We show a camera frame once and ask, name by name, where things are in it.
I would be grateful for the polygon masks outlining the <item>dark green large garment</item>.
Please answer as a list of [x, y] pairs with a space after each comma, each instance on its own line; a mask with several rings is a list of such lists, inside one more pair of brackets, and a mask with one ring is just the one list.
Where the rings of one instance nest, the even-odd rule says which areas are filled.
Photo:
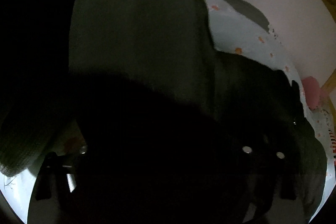
[[1, 0], [1, 173], [87, 148], [83, 223], [236, 223], [236, 149], [326, 155], [283, 71], [215, 49], [205, 0]]

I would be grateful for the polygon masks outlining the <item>pink plush pillow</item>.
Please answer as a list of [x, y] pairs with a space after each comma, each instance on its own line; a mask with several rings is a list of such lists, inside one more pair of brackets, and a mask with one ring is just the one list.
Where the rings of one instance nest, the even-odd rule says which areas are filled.
[[309, 76], [302, 79], [301, 82], [308, 108], [310, 110], [315, 110], [322, 106], [322, 103], [326, 100], [328, 94], [319, 86], [318, 81], [314, 77]]

